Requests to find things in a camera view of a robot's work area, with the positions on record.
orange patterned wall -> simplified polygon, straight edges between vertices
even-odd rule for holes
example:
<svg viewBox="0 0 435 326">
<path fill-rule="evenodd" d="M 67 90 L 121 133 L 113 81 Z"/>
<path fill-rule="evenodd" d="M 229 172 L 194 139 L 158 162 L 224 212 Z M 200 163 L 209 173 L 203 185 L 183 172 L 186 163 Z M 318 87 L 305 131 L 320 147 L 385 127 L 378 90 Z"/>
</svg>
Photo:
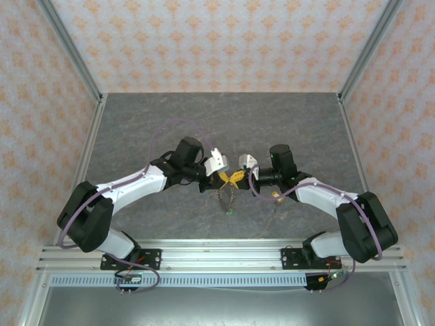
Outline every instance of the orange patterned wall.
<svg viewBox="0 0 435 326">
<path fill-rule="evenodd" d="M 405 0 L 346 103 L 371 189 L 435 321 L 435 2 Z"/>
<path fill-rule="evenodd" d="M 94 101 L 35 0 L 0 2 L 0 48 L 0 325 L 17 325 Z"/>
<path fill-rule="evenodd" d="M 54 0 L 102 92 L 336 92 L 387 0 Z"/>
</svg>

gray table surface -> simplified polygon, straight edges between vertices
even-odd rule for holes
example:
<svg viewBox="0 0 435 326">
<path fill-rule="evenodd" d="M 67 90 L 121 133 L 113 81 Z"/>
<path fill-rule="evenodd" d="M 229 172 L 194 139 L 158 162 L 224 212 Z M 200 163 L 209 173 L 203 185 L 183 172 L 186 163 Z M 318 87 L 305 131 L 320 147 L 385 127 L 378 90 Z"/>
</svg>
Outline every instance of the gray table surface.
<svg viewBox="0 0 435 326">
<path fill-rule="evenodd" d="M 145 165 L 151 135 L 164 122 L 185 118 L 198 124 L 209 141 L 227 155 L 228 174 L 239 156 L 250 153 L 271 166 L 268 149 L 290 146 L 299 170 L 350 192 L 362 184 L 345 125 L 333 93 L 171 93 L 110 94 L 90 160 L 87 180 L 114 181 Z M 179 141 L 200 135 L 186 124 L 172 125 L 156 140 L 153 158 Z M 262 188 L 271 195 L 275 187 Z M 337 222 L 316 208 L 290 199 L 275 205 L 237 191 L 227 215 L 216 191 L 175 186 L 125 207 L 112 226 L 134 238 L 305 238 L 338 230 Z"/>
</svg>

metal extrusion profile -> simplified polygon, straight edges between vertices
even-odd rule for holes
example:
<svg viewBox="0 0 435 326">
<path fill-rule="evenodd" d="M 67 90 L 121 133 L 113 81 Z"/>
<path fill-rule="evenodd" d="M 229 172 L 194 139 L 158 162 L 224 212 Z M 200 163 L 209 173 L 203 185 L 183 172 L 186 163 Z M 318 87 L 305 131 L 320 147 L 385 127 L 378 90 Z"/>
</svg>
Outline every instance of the metal extrusion profile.
<svg viewBox="0 0 435 326">
<path fill-rule="evenodd" d="M 88 89 L 89 94 L 94 98 L 94 100 L 98 101 L 101 98 L 101 93 L 97 83 L 90 74 L 90 71 L 88 70 L 88 67 L 86 66 L 82 56 L 74 45 L 73 39 L 60 19 L 60 16 L 53 3 L 51 0 L 37 0 L 37 2 L 52 25 L 54 32 L 57 34 L 58 39 L 62 43 L 66 53 L 68 53 L 68 56 L 70 57 L 74 67 L 77 69 L 78 74 Z"/>
<path fill-rule="evenodd" d="M 355 158 L 356 167 L 358 169 L 358 174 L 360 175 L 361 183 L 362 183 L 362 189 L 367 192 L 369 189 L 366 174 L 364 173 L 364 169 L 362 167 L 361 158 L 358 153 L 358 148 L 356 146 L 355 138 L 353 137 L 352 128 L 349 123 L 349 119 L 347 118 L 347 112 L 345 108 L 345 104 L 340 101 L 340 97 L 337 94 L 338 99 L 338 105 L 340 107 L 341 116 L 343 117 L 343 121 L 345 123 L 345 128 L 347 132 L 347 136 L 349 137 L 349 142 L 351 144 L 353 158 Z"/>
<path fill-rule="evenodd" d="M 107 100 L 107 94 L 103 94 L 102 97 L 96 102 L 94 108 L 94 114 L 89 123 L 88 134 L 86 135 L 86 140 L 82 147 L 80 162 L 78 164 L 77 170 L 74 175 L 74 181 L 71 184 L 70 193 L 74 190 L 75 186 L 77 186 L 80 182 L 82 182 L 85 179 L 90 157 L 92 155 L 92 149 L 94 148 L 95 139 L 97 138 L 97 133 L 100 126 L 101 118 L 103 117 L 106 100 Z M 53 245 L 57 243 L 57 239 L 59 238 L 60 231 L 61 231 L 60 229 L 57 229 L 56 236 L 53 239 Z"/>
<path fill-rule="evenodd" d="M 389 277 L 405 326 L 425 326 L 410 273 L 390 272 Z"/>
<path fill-rule="evenodd" d="M 142 248 L 162 249 L 160 271 L 165 273 L 202 274 L 283 274 L 280 249 L 290 245 L 302 246 L 301 239 L 270 240 L 142 240 Z M 37 265 L 39 273 L 113 273 L 102 271 L 99 266 L 102 253 L 83 253 L 79 249 L 63 250 L 44 247 Z M 352 265 L 350 257 L 342 257 L 346 266 Z M 381 261 L 357 263 L 357 272 L 392 272 L 406 270 L 400 247 L 384 252 Z M 326 272 L 326 270 L 292 270 L 295 273 Z"/>
<path fill-rule="evenodd" d="M 30 288 L 26 303 L 18 322 L 19 326 L 38 325 L 50 289 L 52 275 L 50 273 L 37 274 Z"/>
<path fill-rule="evenodd" d="M 360 56 L 356 60 L 349 76 L 346 79 L 346 82 L 343 86 L 343 89 L 339 93 L 339 98 L 341 102 L 345 102 L 346 99 L 350 96 L 353 87 L 356 85 L 357 81 L 362 75 L 362 72 L 366 68 L 368 61 L 372 57 L 375 52 L 378 44 L 381 42 L 382 37 L 385 35 L 385 32 L 388 29 L 388 26 L 396 17 L 396 12 L 399 10 L 400 5 L 402 5 L 403 0 L 389 0 L 387 6 L 385 7 L 381 17 L 379 18 L 378 23 L 376 24 L 375 29 L 370 34 Z"/>
</svg>

black mounting bracket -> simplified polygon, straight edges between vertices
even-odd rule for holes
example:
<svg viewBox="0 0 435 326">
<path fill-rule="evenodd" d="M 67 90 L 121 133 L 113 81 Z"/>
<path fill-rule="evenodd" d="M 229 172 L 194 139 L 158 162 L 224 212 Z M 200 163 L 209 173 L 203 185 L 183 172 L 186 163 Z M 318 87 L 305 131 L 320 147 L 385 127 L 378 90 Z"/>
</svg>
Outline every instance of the black mounting bracket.
<svg viewBox="0 0 435 326">
<path fill-rule="evenodd" d="M 162 262 L 162 249 L 140 249 L 138 257 L 138 264 L 159 270 Z M 126 270 L 128 267 L 130 266 L 120 263 L 108 255 L 103 255 L 101 258 L 101 270 Z M 133 269 L 142 270 L 143 268 L 133 266 Z"/>
<path fill-rule="evenodd" d="M 341 264 L 336 263 L 336 261 L 341 262 L 335 256 L 330 256 L 327 258 L 318 258 L 309 262 L 302 254 L 302 248 L 283 248 L 281 249 L 281 264 L 283 270 L 327 270 L 331 263 L 331 270 L 341 269 Z"/>
</svg>

gray floor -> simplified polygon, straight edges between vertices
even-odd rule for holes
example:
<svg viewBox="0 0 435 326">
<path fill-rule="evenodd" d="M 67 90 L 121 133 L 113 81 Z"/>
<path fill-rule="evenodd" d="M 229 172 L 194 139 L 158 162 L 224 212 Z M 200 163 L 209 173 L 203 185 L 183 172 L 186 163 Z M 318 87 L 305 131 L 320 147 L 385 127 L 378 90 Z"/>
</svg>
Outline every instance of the gray floor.
<svg viewBox="0 0 435 326">
<path fill-rule="evenodd" d="M 110 94 L 87 179 L 103 183 L 143 168 L 152 133 L 177 117 L 202 127 L 227 155 L 229 175 L 244 153 L 269 167 L 269 147 L 285 143 L 301 171 L 347 191 L 362 191 L 333 93 Z M 158 137 L 153 158 L 175 149 L 184 136 L 201 139 L 189 125 L 174 125 Z M 262 194 L 273 190 L 263 188 Z M 227 215 L 215 195 L 200 194 L 194 184 L 176 186 L 122 209 L 112 226 L 134 238 L 304 238 L 338 230 L 332 217 L 290 199 L 274 213 L 273 203 L 238 191 L 234 212 Z"/>
<path fill-rule="evenodd" d="M 51 288 L 39 325 L 403 325 L 388 273 L 357 273 L 322 295 L 253 290 L 161 287 L 121 296 L 108 288 Z"/>
</svg>

